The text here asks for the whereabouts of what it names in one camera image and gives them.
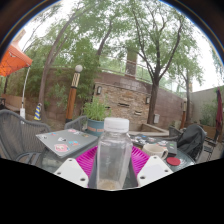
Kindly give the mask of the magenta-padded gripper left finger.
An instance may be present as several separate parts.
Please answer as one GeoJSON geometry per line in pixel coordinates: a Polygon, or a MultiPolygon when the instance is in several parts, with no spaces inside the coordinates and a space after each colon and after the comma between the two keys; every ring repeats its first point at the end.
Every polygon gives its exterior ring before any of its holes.
{"type": "Polygon", "coordinates": [[[76,159],[68,158],[54,174],[84,188],[96,187],[96,152],[93,147],[76,159]]]}

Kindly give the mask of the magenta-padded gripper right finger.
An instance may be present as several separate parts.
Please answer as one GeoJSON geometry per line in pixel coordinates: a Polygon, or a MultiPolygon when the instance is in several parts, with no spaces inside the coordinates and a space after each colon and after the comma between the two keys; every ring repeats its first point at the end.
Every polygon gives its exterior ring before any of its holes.
{"type": "Polygon", "coordinates": [[[173,171],[158,156],[149,156],[137,147],[133,147],[130,164],[130,179],[134,187],[143,187],[173,171]]]}

